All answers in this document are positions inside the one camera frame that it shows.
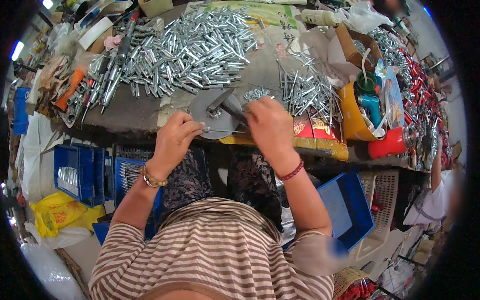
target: pink rag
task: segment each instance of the pink rag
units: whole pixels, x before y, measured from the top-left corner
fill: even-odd
[[[120,45],[120,41],[123,35],[117,35],[117,36],[107,36],[105,39],[105,42],[103,43],[105,45],[105,49],[107,51],[112,50],[113,48],[117,48]]]

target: brown striped shirt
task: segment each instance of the brown striped shirt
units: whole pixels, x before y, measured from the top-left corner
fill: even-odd
[[[219,299],[322,299],[333,276],[310,276],[284,252],[275,225],[248,205],[211,198],[172,213],[149,242],[127,224],[110,228],[89,283],[92,299],[154,299],[193,290]]]

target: woman's arm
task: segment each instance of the woman's arm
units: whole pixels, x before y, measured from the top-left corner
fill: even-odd
[[[193,138],[202,134],[203,126],[187,113],[174,113],[156,135],[153,158],[145,166],[147,173],[158,180],[166,180],[187,153]],[[124,223],[144,230],[157,192],[158,188],[149,187],[139,176],[115,210],[110,226]]]
[[[278,176],[293,172],[300,163],[293,149],[292,118],[283,106],[270,97],[250,102],[246,114],[248,125],[258,148]],[[284,181],[297,235],[306,230],[332,234],[327,209],[310,181],[305,169]]]
[[[443,139],[442,137],[437,134],[437,154],[433,158],[432,161],[432,192],[435,192],[435,190],[438,188],[440,185],[440,182],[442,182],[442,149],[443,149]]]

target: blue spray gun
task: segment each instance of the blue spray gun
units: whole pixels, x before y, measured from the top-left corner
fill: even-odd
[[[378,98],[372,96],[361,95],[358,97],[357,104],[368,108],[370,111],[370,121],[372,121],[375,128],[378,127],[382,118],[380,118],[380,107],[378,105]]]

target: wrist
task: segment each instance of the wrist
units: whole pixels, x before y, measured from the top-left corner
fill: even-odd
[[[167,170],[165,167],[163,167],[164,165],[165,164],[154,161],[152,158],[145,164],[145,171],[155,179],[164,181],[167,180],[167,177],[171,173],[171,170]]]
[[[277,173],[278,177],[284,177],[293,172],[301,161],[300,155],[294,149],[283,155],[281,158],[281,161],[272,165],[272,168]]]

